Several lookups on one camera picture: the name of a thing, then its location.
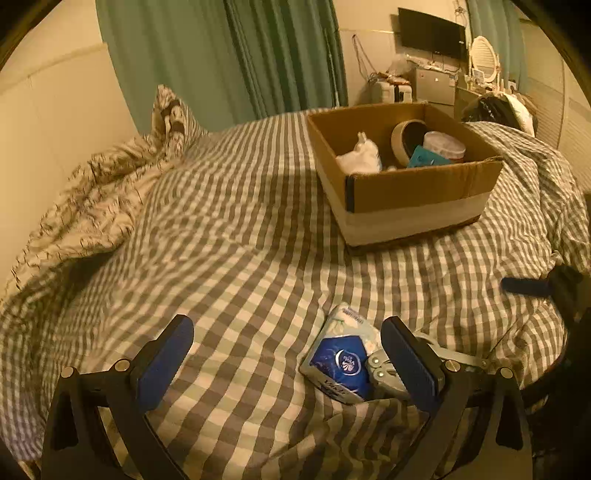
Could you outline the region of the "oval vanity mirror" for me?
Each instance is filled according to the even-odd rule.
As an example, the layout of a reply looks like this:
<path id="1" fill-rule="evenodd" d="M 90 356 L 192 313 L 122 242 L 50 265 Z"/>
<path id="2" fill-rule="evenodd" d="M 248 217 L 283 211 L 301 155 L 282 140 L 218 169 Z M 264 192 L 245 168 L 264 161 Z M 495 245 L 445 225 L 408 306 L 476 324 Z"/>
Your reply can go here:
<path id="1" fill-rule="evenodd" d="M 501 65 L 491 42 L 484 36 L 477 36 L 470 47 L 471 76 L 481 84 L 492 84 L 499 80 Z"/>

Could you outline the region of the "small green curtain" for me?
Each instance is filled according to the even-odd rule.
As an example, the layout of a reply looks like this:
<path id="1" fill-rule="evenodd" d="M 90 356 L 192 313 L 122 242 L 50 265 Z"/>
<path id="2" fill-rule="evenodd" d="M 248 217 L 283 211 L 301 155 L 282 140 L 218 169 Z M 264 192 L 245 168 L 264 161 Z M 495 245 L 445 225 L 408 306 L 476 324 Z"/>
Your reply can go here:
<path id="1" fill-rule="evenodd" d="M 525 92 L 528 73 L 517 9 L 509 0 L 468 0 L 472 37 L 485 37 L 499 55 L 505 84 L 513 81 Z"/>

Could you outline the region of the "white lidded round jar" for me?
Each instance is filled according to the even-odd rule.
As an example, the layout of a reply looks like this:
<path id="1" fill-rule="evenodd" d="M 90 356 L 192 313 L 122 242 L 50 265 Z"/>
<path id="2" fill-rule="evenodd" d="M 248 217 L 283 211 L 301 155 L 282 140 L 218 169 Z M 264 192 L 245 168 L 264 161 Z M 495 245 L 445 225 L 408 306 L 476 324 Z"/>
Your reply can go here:
<path id="1" fill-rule="evenodd" d="M 463 161 L 466 153 L 466 146 L 461 141 L 440 131 L 428 131 L 423 147 L 453 162 Z"/>

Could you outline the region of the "beige tape roll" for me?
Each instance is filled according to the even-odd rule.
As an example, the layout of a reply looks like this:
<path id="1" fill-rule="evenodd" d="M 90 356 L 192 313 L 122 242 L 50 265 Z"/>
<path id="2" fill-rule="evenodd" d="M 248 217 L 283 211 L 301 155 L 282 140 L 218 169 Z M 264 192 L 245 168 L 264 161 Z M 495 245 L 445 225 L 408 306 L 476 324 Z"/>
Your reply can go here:
<path id="1" fill-rule="evenodd" d="M 398 167 L 409 166 L 412 155 L 418 146 L 422 146 L 424 137 L 429 131 L 423 120 L 412 119 L 394 126 L 391 134 L 391 147 L 394 162 Z"/>

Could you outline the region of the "blue tissue pack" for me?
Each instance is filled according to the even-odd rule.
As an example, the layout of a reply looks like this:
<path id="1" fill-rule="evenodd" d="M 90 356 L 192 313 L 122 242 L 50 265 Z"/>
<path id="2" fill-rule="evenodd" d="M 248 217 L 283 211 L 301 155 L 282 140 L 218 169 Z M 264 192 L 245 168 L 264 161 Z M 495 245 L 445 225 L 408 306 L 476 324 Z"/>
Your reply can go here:
<path id="1" fill-rule="evenodd" d="M 348 304 L 332 309 L 300 372 L 325 395 L 353 405 L 372 399 L 367 361 L 382 347 L 380 332 Z"/>

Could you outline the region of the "black wall television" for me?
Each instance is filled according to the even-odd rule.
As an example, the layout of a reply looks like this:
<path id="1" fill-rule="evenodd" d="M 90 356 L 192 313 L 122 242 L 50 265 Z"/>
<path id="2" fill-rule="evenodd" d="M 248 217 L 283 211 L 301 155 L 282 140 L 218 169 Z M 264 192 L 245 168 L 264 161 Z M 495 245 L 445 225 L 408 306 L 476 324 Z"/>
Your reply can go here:
<path id="1" fill-rule="evenodd" d="M 443 18 L 399 9 L 401 43 L 404 47 L 423 50 L 464 61 L 467 58 L 466 28 Z"/>

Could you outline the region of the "floral patterned quilt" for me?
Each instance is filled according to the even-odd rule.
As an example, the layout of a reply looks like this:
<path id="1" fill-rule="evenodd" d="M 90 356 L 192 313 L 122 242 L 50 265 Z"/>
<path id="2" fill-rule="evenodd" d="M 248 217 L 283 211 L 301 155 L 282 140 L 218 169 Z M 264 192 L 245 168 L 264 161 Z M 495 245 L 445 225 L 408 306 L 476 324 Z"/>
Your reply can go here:
<path id="1" fill-rule="evenodd" d="M 79 165 L 17 256 L 1 301 L 44 290 L 75 263 L 119 246 L 156 180 L 179 163 L 185 146 L 180 133 L 140 136 Z"/>

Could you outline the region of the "vanity desk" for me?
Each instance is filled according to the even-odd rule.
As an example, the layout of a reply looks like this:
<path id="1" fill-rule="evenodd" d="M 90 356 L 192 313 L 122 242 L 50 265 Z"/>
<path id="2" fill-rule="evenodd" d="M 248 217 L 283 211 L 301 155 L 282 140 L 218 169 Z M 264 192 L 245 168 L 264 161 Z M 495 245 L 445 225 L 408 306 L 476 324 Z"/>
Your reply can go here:
<path id="1" fill-rule="evenodd" d="M 456 118 L 461 118 L 463 111 L 468 107 L 468 105 L 471 102 L 477 100 L 479 97 L 479 93 L 457 85 L 455 89 L 454 116 Z"/>

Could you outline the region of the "black and white jacket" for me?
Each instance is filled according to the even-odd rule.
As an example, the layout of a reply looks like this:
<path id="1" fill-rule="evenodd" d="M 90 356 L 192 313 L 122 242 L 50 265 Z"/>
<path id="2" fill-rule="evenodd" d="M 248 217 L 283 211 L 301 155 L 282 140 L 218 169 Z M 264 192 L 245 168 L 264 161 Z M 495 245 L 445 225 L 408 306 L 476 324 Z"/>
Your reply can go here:
<path id="1" fill-rule="evenodd" d="M 535 109 L 529 109 L 520 98 L 508 93 L 486 93 L 471 101 L 462 111 L 463 122 L 492 122 L 508 126 L 535 137 L 538 120 Z"/>

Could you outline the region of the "checkered pillow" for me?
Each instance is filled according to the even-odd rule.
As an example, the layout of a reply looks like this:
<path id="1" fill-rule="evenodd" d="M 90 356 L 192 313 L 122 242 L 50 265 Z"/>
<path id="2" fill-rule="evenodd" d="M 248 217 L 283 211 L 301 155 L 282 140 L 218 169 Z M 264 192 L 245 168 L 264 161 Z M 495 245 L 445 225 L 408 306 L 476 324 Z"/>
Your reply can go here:
<path id="1" fill-rule="evenodd" d="M 150 134 L 162 148 L 180 155 L 208 131 L 172 89 L 159 84 L 152 107 Z"/>

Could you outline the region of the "blue foil snack packet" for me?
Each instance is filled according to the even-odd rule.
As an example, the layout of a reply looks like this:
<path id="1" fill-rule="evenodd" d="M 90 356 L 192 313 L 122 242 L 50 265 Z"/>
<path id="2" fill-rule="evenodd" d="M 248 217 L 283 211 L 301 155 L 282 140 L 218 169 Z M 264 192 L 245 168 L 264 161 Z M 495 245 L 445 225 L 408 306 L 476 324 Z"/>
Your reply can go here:
<path id="1" fill-rule="evenodd" d="M 408 168 L 450 165 L 451 160 L 418 145 L 408 162 Z"/>

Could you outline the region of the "white louvered wardrobe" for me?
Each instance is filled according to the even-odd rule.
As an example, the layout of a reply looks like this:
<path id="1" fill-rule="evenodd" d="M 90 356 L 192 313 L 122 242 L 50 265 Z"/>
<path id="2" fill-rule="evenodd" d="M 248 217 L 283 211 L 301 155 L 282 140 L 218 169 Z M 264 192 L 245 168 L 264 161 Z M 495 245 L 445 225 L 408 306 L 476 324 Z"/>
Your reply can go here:
<path id="1" fill-rule="evenodd" d="M 578 81 L 541 28 L 520 21 L 527 92 L 537 107 L 537 137 L 559 150 L 583 191 L 590 190 L 590 104 Z"/>

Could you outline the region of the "brown cardboard box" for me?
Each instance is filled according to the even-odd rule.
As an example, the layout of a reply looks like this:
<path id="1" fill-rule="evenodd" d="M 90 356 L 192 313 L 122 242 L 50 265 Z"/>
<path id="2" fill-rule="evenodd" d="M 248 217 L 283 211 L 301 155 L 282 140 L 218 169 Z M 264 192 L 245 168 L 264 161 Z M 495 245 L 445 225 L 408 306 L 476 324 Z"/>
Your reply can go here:
<path id="1" fill-rule="evenodd" d="M 403 168 L 391 138 L 405 121 L 451 135 L 466 147 L 464 159 L 443 166 Z M 342 237 L 365 247 L 475 222 L 503 168 L 498 151 L 477 133 L 427 103 L 375 104 L 308 114 L 308 137 Z M 365 133 L 379 150 L 384 171 L 346 174 L 337 158 Z"/>

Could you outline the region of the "large green curtain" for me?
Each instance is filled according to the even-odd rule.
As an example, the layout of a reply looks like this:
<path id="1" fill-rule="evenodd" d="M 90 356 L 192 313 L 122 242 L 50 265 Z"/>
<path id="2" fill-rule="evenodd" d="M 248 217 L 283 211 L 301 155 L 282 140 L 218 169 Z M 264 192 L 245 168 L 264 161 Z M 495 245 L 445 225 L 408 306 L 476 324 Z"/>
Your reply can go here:
<path id="1" fill-rule="evenodd" d="M 348 102 L 331 1 L 99 1 L 96 10 L 141 133 L 160 84 L 212 131 Z"/>

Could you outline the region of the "white bear figurine toy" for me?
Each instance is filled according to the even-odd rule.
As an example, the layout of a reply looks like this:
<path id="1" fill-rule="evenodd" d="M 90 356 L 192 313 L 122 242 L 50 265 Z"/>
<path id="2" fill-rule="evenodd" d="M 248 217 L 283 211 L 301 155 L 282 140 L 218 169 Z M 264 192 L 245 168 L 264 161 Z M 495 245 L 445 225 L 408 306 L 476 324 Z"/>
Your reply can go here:
<path id="1" fill-rule="evenodd" d="M 368 138 L 365 132 L 358 133 L 358 141 L 353 147 L 356 160 L 353 163 L 353 173 L 377 174 L 383 169 L 379 148 Z"/>

